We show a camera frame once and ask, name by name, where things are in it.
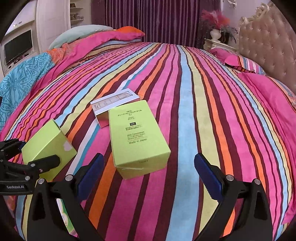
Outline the white nightstand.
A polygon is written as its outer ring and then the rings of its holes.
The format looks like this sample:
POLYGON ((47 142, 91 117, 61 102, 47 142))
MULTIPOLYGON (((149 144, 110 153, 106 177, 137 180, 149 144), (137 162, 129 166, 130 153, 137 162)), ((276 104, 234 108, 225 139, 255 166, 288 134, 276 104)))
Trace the white nightstand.
POLYGON ((205 43, 203 45, 203 49, 204 50, 211 50, 214 48, 221 48, 227 51, 231 51, 231 52, 237 52, 236 48, 229 46, 227 44, 224 44, 222 42, 219 41, 214 41, 214 40, 210 40, 210 39, 205 39, 205 43))

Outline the white wardrobe cabinet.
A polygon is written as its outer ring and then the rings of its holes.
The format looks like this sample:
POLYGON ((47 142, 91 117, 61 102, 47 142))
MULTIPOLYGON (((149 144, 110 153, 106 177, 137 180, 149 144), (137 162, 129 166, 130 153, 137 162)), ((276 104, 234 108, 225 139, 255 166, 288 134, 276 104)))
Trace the white wardrobe cabinet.
POLYGON ((1 42, 1 77, 19 63, 49 49, 63 32, 91 24, 91 1, 29 1, 13 20, 1 42), (10 63, 6 62, 5 44, 30 31, 32 48, 10 63))

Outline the pink striped pillow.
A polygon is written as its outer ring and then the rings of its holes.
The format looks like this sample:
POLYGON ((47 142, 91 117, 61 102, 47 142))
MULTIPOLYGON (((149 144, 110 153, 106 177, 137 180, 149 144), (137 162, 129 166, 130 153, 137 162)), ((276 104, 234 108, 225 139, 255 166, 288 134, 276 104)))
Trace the pink striped pillow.
POLYGON ((227 51, 221 48, 214 48, 209 50, 218 60, 224 65, 231 67, 240 72, 255 73, 259 75, 266 75, 264 69, 255 61, 243 57, 240 54, 227 51))

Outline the purple curtain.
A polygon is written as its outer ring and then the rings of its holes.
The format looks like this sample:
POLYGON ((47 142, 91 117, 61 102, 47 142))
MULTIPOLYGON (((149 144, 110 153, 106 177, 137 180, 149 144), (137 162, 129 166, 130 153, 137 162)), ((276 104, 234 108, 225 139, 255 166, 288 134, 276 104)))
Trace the purple curtain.
POLYGON ((220 1, 117 0, 91 1, 91 21, 114 29, 133 26, 145 33, 145 42, 201 48, 209 29, 201 20, 203 10, 219 11, 220 1))

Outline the light green pillow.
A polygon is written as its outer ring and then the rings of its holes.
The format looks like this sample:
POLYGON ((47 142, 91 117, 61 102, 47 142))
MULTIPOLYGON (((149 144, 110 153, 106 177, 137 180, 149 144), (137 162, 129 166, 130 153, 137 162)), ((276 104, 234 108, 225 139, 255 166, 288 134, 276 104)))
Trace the light green pillow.
POLYGON ((105 25, 81 25, 71 28, 60 34, 51 43, 49 50, 60 48, 65 43, 72 43, 75 40, 83 39, 89 35, 105 31, 113 31, 113 28, 105 25))

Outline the black television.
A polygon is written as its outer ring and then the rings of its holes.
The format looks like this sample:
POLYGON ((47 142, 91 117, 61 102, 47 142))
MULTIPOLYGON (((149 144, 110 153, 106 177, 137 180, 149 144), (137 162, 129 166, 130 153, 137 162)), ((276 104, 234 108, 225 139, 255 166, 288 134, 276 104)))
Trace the black television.
POLYGON ((31 30, 24 32, 4 45, 6 63, 10 63, 16 57, 33 47, 31 30))

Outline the white vase with flowers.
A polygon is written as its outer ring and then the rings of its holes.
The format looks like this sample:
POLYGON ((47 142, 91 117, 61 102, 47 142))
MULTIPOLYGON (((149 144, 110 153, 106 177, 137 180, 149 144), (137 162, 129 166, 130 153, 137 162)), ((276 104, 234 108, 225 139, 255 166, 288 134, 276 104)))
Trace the white vase with flowers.
POLYGON ((207 11, 203 9, 201 20, 207 23, 210 28, 229 34, 229 40, 233 40, 234 43, 237 43, 236 36, 238 35, 238 30, 230 26, 230 19, 224 16, 221 11, 207 11))

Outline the blue patterned duvet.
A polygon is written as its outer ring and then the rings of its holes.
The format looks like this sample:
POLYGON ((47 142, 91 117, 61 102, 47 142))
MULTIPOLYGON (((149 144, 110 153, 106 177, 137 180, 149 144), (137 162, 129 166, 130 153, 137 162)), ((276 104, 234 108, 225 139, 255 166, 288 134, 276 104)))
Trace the blue patterned duvet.
POLYGON ((16 66, 1 81, 1 128, 29 94, 35 83, 54 67, 48 53, 39 54, 16 66))

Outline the striped colourful bed sheet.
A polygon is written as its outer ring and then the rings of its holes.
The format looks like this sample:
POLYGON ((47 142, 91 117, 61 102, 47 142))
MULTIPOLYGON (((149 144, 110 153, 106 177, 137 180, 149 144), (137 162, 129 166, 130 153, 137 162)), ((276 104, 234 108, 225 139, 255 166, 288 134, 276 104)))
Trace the striped colourful bed sheet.
POLYGON ((104 51, 56 79, 42 79, 1 130, 28 140, 47 121, 60 126, 77 155, 59 178, 105 158, 82 203, 105 240, 193 240, 216 208, 194 168, 201 152, 225 174, 266 191, 278 239, 295 215, 295 164, 268 110, 238 76, 204 50, 132 43, 104 51), (90 102, 129 88, 147 101, 171 155, 158 172, 123 180, 90 102))

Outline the beige tufted headboard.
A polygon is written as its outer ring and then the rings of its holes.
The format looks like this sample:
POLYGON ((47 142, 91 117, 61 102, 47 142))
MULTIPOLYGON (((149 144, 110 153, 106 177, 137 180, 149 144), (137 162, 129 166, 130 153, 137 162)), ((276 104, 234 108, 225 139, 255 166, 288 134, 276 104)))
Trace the beige tufted headboard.
POLYGON ((295 92, 295 32, 274 3, 240 19, 238 53, 295 92))

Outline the large lime green box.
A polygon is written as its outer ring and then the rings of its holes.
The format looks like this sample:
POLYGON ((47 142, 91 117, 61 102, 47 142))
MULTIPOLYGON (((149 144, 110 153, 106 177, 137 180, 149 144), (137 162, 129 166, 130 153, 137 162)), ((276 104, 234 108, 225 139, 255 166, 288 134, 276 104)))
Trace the large lime green box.
POLYGON ((123 179, 166 167, 171 150, 145 100, 109 111, 113 164, 123 179))

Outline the white pink cosmetic box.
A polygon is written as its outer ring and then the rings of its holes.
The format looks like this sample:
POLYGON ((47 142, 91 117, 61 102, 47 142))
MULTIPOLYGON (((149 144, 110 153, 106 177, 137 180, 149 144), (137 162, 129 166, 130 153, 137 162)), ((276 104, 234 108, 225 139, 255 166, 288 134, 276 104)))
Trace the white pink cosmetic box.
POLYGON ((127 88, 95 99, 90 102, 90 105, 99 127, 104 128, 109 125, 108 112, 110 109, 138 100, 140 100, 140 97, 127 88))

